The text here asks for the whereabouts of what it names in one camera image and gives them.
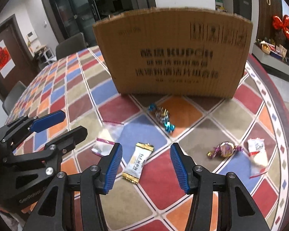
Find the candy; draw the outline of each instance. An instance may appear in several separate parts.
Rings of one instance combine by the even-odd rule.
[[[175,125],[170,123],[169,112],[167,109],[156,106],[152,103],[149,108],[149,111],[155,112],[155,119],[161,124],[167,133],[172,133],[175,129]]]
[[[214,151],[208,152],[207,156],[213,159],[216,155],[227,158],[232,156],[235,151],[243,151],[241,146],[235,146],[231,142],[223,142],[214,148]]]
[[[139,182],[144,163],[152,153],[153,149],[153,145],[136,143],[134,154],[122,173],[123,178],[137,184]]]

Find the candy wrapper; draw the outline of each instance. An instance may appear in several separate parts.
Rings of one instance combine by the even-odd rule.
[[[149,106],[149,111],[155,112],[155,119],[164,127],[167,133],[172,133],[175,129],[175,125],[170,123],[169,112],[167,109],[156,106],[152,103]]]
[[[260,176],[267,172],[268,159],[265,151],[264,139],[247,140],[250,163],[250,178]]]
[[[214,151],[208,152],[207,156],[213,159],[216,155],[224,158],[232,156],[236,151],[243,151],[241,146],[235,146],[231,142],[223,142],[214,148]]]
[[[123,128],[122,123],[103,122],[102,130],[98,133],[91,150],[99,156],[109,155],[113,145],[121,136]]]
[[[154,147],[150,144],[136,143],[135,152],[124,169],[122,176],[137,184],[140,179],[144,163],[152,153]]]

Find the checkered tablecloth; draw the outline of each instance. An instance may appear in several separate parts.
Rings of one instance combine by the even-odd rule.
[[[16,103],[8,121],[28,114],[39,117],[56,110],[66,113],[66,120],[38,134],[31,135],[17,154],[36,152],[44,144],[79,125],[88,129],[87,139],[64,156],[62,170],[67,174],[82,172],[100,157],[91,148],[101,122],[123,122],[119,142],[123,159],[114,188],[101,196],[110,230],[184,230],[192,197],[180,189],[170,161],[169,148],[178,142],[197,164],[212,172],[235,172],[258,204],[271,230],[279,230],[289,197],[289,145],[274,101],[261,78],[247,62],[245,73],[232,100],[201,97],[118,94],[98,47],[63,58],[47,66],[28,86]],[[167,108],[176,125],[168,135],[148,113],[155,102]],[[268,173],[250,179],[246,153],[249,138],[264,138]],[[207,158],[207,152],[221,142],[245,147],[229,159]],[[144,166],[138,185],[121,176],[137,142],[151,143],[155,149]],[[217,194],[213,195],[211,229],[216,229]],[[80,195],[75,195],[77,230],[82,230]]]

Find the blue gripper pad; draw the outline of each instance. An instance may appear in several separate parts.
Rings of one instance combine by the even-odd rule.
[[[120,162],[122,159],[123,149],[122,145],[119,144],[105,175],[105,184],[103,191],[105,194],[108,194],[109,190],[113,188],[113,184],[115,183],[116,175],[118,168],[120,166]]]
[[[34,120],[32,126],[30,127],[30,130],[32,132],[39,133],[47,128],[50,128],[54,125],[63,122],[64,119],[65,119],[65,112],[62,110],[58,110],[54,113],[51,113],[49,115]]]
[[[190,186],[188,185],[187,172],[174,144],[172,144],[170,147],[170,158],[172,161],[173,168],[176,172],[176,177],[179,181],[179,185],[181,189],[183,189],[184,192],[187,194],[188,191],[190,190]]]

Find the red balloon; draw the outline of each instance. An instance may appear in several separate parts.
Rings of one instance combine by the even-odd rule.
[[[289,16],[288,15],[284,15],[283,21],[281,21],[281,19],[278,16],[273,16],[272,25],[276,30],[282,29],[284,32],[284,35],[289,40]]]

